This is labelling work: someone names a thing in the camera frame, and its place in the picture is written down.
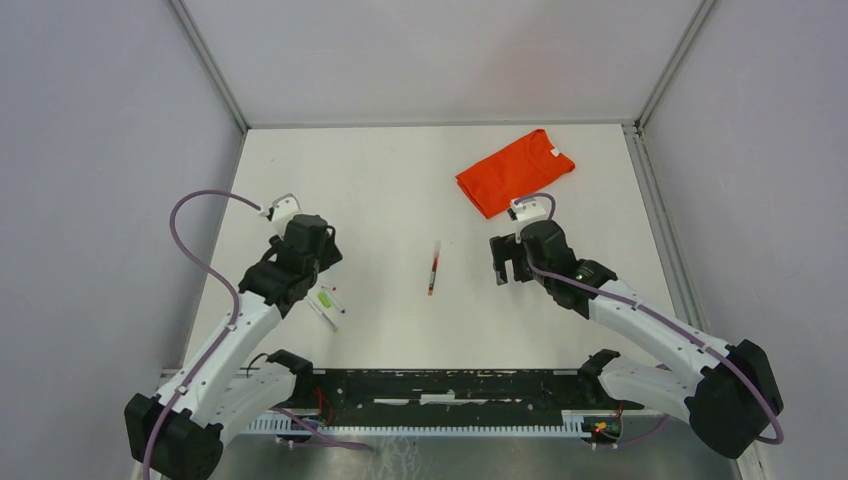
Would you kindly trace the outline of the thin blue-tip pen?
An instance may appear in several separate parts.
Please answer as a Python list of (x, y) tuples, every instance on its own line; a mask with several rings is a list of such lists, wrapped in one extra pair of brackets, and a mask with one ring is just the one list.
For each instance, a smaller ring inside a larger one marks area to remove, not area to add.
[(339, 301), (339, 299), (336, 297), (336, 295), (334, 294), (334, 290), (333, 290), (333, 289), (331, 289), (331, 288), (323, 287), (323, 291), (324, 291), (325, 295), (328, 297), (328, 300), (329, 300), (330, 304), (331, 304), (331, 305), (332, 305), (332, 306), (333, 306), (333, 307), (334, 307), (334, 308), (335, 308), (335, 309), (336, 309), (336, 310), (337, 310), (340, 314), (345, 314), (345, 313), (346, 313), (346, 308), (345, 308), (345, 307), (344, 307), (344, 305), (343, 305), (343, 304)]

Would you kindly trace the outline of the red orange pen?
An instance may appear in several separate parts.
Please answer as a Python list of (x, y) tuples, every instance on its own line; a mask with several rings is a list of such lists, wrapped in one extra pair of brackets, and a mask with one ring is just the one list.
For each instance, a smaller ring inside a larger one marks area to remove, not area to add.
[(440, 259), (439, 253), (434, 253), (432, 263), (431, 263), (429, 279), (428, 279), (427, 295), (429, 297), (432, 297), (433, 294), (434, 294), (438, 265), (439, 265), (439, 259)]

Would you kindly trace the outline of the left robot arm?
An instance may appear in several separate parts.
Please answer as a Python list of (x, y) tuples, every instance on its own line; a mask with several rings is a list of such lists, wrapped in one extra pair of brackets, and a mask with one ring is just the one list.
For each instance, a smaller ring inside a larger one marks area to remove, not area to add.
[(233, 310), (202, 349), (154, 395), (136, 394), (126, 405), (130, 452), (144, 475), (207, 479), (225, 447), (258, 416), (282, 401), (297, 408), (312, 399), (314, 381), (304, 374), (312, 365), (289, 352), (275, 352), (249, 379), (236, 376), (319, 274), (341, 258), (326, 220), (290, 217), (281, 237), (247, 269)]

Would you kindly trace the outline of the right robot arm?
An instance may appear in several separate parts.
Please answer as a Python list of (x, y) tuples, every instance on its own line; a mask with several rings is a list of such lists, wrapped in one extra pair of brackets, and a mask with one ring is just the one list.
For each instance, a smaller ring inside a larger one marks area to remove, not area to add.
[(753, 443), (780, 445), (784, 402), (767, 353), (709, 335), (646, 302), (601, 263), (578, 258), (553, 220), (496, 236), (489, 246), (496, 281), (538, 283), (560, 307), (616, 332), (649, 353), (645, 365), (604, 350), (584, 365), (580, 400), (602, 408), (613, 399), (638, 403), (685, 422), (714, 452), (739, 458)]

